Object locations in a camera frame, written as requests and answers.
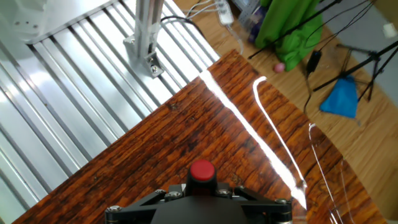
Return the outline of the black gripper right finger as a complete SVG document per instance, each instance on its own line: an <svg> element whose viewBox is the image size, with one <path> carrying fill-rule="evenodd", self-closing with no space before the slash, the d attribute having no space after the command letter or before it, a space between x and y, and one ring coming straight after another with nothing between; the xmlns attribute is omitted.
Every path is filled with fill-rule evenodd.
<svg viewBox="0 0 398 224"><path fill-rule="evenodd" d="M237 204L247 223L292 223L292 202L287 199L271 200L242 185L231 187L227 183L218 183L216 196Z"/></svg>

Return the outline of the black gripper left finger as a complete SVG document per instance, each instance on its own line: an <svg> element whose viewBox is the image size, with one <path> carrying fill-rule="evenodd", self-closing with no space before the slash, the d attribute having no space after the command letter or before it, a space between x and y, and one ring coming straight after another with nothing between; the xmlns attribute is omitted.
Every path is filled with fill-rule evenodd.
<svg viewBox="0 0 398 224"><path fill-rule="evenodd" d="M169 190L157 189L131 205L112 205L104 211L105 224L151 223L161 205L184 197L186 184L171 185Z"/></svg>

